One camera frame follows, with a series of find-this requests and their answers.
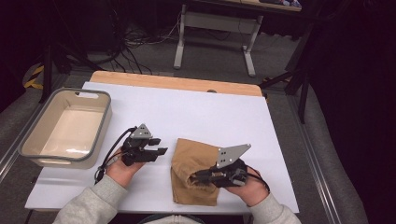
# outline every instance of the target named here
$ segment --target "white metal frame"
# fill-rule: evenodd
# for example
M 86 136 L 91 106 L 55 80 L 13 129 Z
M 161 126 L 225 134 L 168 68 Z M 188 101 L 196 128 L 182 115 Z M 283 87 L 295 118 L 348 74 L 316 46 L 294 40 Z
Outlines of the white metal frame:
M 250 52 L 253 48 L 254 41 L 256 40 L 261 24 L 262 24 L 262 16 L 259 16 L 256 20 L 217 16 L 212 14 L 190 12 L 187 10 L 187 6 L 183 5 L 180 16 L 180 29 L 179 29 L 174 68 L 179 69 L 181 67 L 181 61 L 183 58 L 183 49 L 185 43 L 184 28 L 186 26 L 190 26 L 196 28 L 205 28 L 211 30 L 221 30 L 221 31 L 236 32 L 241 34 L 250 34 L 249 42 L 247 45 L 242 46 L 242 51 L 245 56 L 247 73 L 249 76 L 255 77 L 256 72 L 254 70 L 254 65 L 253 65 L 253 61 L 251 60 Z

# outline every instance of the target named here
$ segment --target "metal bracket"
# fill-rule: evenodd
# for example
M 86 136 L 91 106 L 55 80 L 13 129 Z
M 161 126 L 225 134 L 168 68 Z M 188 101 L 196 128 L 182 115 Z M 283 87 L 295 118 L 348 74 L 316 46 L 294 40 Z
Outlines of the metal bracket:
M 150 139 L 152 138 L 152 134 L 146 124 L 143 123 L 131 133 L 130 137 L 133 139 Z
M 220 169 L 222 167 L 233 164 L 250 148 L 251 144 L 219 148 L 217 167 Z

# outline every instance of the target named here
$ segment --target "table leg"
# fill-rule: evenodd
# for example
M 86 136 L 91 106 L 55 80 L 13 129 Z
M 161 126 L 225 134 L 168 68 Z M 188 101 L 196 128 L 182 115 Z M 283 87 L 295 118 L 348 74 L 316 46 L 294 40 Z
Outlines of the table leg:
M 183 58 L 186 7 L 187 7 L 186 5 L 183 5 L 183 7 L 181 8 L 180 33 L 178 34 L 178 43 L 177 43 L 177 50 L 176 50 L 176 56 L 175 56 L 175 62 L 174 62 L 175 69 L 179 69 L 181 67 L 181 60 Z
M 262 25 L 262 16 L 257 18 L 257 22 L 253 27 L 253 31 L 250 34 L 250 41 L 247 46 L 243 46 L 242 50 L 244 51 L 245 62 L 247 63 L 247 73 L 250 77 L 256 76 L 256 71 L 254 70 L 253 61 L 251 60 L 251 49 L 253 48 L 254 41 L 256 40 L 257 34 L 260 30 L 260 26 Z

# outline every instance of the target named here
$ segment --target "black cable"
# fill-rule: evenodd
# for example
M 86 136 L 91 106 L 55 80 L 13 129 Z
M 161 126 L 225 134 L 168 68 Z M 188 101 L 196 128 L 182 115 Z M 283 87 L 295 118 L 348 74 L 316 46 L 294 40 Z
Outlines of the black cable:
M 116 69 L 114 69 L 114 65 L 113 65 L 113 63 L 111 61 L 110 61 L 110 64 L 111 64 L 111 67 L 113 68 L 113 72 L 115 72 Z
M 131 61 L 131 62 L 132 62 L 132 63 L 135 63 L 135 64 L 137 65 L 137 68 L 139 69 L 140 74 L 143 74 L 143 73 L 142 73 L 142 70 L 140 69 L 140 66 L 142 66 L 142 67 L 148 69 L 148 71 L 152 74 L 151 69 L 149 69 L 148 67 L 146 67 L 145 65 L 143 65 L 143 64 L 141 64 L 141 63 L 138 63 L 137 60 L 136 60 L 136 57 L 132 54 L 131 50 L 128 49 L 127 46 L 125 46 L 125 47 L 126 47 L 126 50 L 127 50 L 127 51 L 132 55 L 132 57 L 134 58 L 134 62 L 133 62 L 133 61 Z
M 121 55 L 126 59 L 129 66 L 131 67 L 132 73 L 134 73 L 134 69 L 132 68 L 132 65 L 131 65 L 131 60 L 123 52 L 121 52 Z
M 242 18 L 239 18 L 239 22 L 238 22 L 238 31 L 239 31 L 239 35 L 241 36 L 241 43 L 242 43 L 242 46 L 244 46 L 244 44 L 245 44 L 245 38 L 244 38 L 244 34 L 242 34 L 242 31 L 241 31 L 241 20 L 242 20 Z
M 212 37 L 214 37 L 215 39 L 217 39 L 217 40 L 219 40 L 219 41 L 224 41 L 224 40 L 226 40 L 226 39 L 230 36 L 230 34 L 231 34 L 231 32 L 228 32 L 228 34 L 227 34 L 225 37 L 223 37 L 223 38 L 218 38 L 218 37 L 215 36 L 214 34 L 210 33 L 210 31 L 208 31 L 208 30 L 205 30 L 205 31 L 206 31 L 207 34 L 211 35 Z
M 140 29 L 131 30 L 125 34 L 125 37 L 124 37 L 124 40 L 126 42 L 125 45 L 127 45 L 131 49 L 136 49 L 136 48 L 138 48 L 142 45 L 146 45 L 146 44 L 162 43 L 162 42 L 166 41 L 167 39 L 171 39 L 170 36 L 173 35 L 174 31 L 176 30 L 175 28 L 177 27 L 177 25 L 178 25 L 178 22 L 171 28 L 170 32 L 166 32 L 167 33 L 166 36 L 163 36 L 163 34 L 165 33 L 165 29 L 162 29 L 157 36 L 149 36 L 146 33 L 144 33 L 143 31 L 141 31 Z
M 139 69 L 140 74 L 142 73 L 142 69 L 140 68 L 140 64 L 137 62 L 136 57 L 132 54 L 132 52 L 128 49 L 128 46 L 126 47 L 126 51 L 128 51 L 128 53 L 130 53 L 132 55 L 132 57 L 134 58 L 134 63 L 137 65 L 137 69 Z
M 273 42 L 268 47 L 265 47 L 265 48 L 262 48 L 262 49 L 257 49 L 257 50 L 264 50 L 264 49 L 271 48 L 279 38 L 280 38 L 280 35 L 275 40 L 273 40 Z
M 108 58 L 105 59 L 101 59 L 98 61 L 91 61 L 95 64 L 101 64 L 101 63 L 108 63 L 110 61 L 113 61 L 115 58 L 117 58 L 120 55 L 120 50 L 117 50 L 113 55 L 109 56 Z M 80 61 L 68 58 L 73 64 L 75 64 L 76 66 L 82 66 L 85 65 L 84 63 L 81 63 Z
M 124 73 L 126 72 L 124 66 L 122 66 L 116 59 L 114 59 L 114 62 L 116 62 L 116 64 L 118 64 L 122 68 Z
M 66 27 L 67 33 L 69 34 L 70 38 L 73 41 L 73 44 L 76 46 L 77 50 L 81 51 L 81 48 L 78 46 L 76 39 L 73 37 L 72 32 L 70 31 L 69 26 L 67 25 L 67 22 L 64 20 L 64 17 L 61 14 L 61 11 L 58 8 L 58 5 L 56 4 L 55 0 L 52 0 L 53 5 L 55 6 L 55 10 L 57 11 L 59 18 L 61 18 L 61 21 L 64 23 L 64 27 Z
M 57 43 L 57 44 L 59 47 L 61 47 L 65 51 L 65 53 L 73 55 L 73 57 L 75 57 L 80 62 L 85 63 L 85 65 L 89 66 L 93 71 L 106 71 L 105 69 L 101 68 L 99 65 L 91 62 L 90 60 L 83 57 L 82 55 L 79 55 L 77 52 L 70 49 L 65 44 L 62 44 L 62 43 Z
M 95 179 L 95 184 L 97 184 L 105 175 L 105 169 L 106 169 L 106 165 L 109 161 L 109 157 L 111 155 L 111 152 L 113 152 L 114 148 L 117 146 L 117 144 L 120 142 L 120 140 L 125 136 L 125 134 L 127 133 L 132 133 L 134 132 L 134 130 L 136 130 L 136 128 L 129 128 L 128 130 L 126 130 L 120 137 L 119 139 L 117 139 L 117 141 L 114 143 L 114 145 L 111 147 L 111 149 L 107 152 L 107 155 L 105 156 L 105 159 L 103 160 L 103 163 L 101 166 L 98 167 L 98 170 L 96 171 L 95 175 L 94 175 L 94 179 Z
M 30 220 L 30 217 L 33 214 L 33 211 L 34 211 L 33 209 L 29 210 L 29 214 L 27 215 L 24 224 L 28 224 L 29 223 L 29 220 Z
M 257 170 L 253 169 L 251 166 L 248 166 L 248 165 L 247 165 L 247 167 L 250 168 L 250 169 L 252 169 L 252 170 L 253 170 L 254 172 L 256 172 L 256 174 L 257 174 L 257 175 L 253 175 L 253 174 L 247 173 L 247 175 L 248 175 L 248 176 L 251 176 L 251 177 L 253 177 L 253 178 L 256 178 L 256 179 L 258 179 L 260 182 L 262 182 L 262 183 L 264 184 L 265 188 L 268 190 L 268 193 L 270 193 L 270 192 L 271 192 L 270 186 L 267 184 L 267 182 L 265 182 L 264 179 L 262 179 L 262 176 L 260 175 L 260 173 L 259 173 Z

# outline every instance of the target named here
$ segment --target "person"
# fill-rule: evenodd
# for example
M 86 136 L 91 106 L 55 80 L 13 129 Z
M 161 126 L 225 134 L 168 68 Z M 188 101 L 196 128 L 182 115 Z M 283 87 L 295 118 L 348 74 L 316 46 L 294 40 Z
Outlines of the person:
M 56 224 L 62 223 L 108 223 L 118 213 L 118 205 L 128 193 L 126 188 L 134 174 L 145 163 L 137 162 L 126 166 L 122 160 L 116 160 L 106 169 L 103 179 L 91 188 L 86 188 L 76 198 L 72 199 L 54 220 Z M 245 186 L 226 188 L 231 193 L 239 196 L 249 207 L 254 224 L 263 223 L 301 223 L 291 210 L 279 204 L 275 197 L 268 192 L 259 180 L 248 177 Z M 160 219 L 144 222 L 148 224 L 162 223 L 203 223 L 194 217 L 167 216 Z

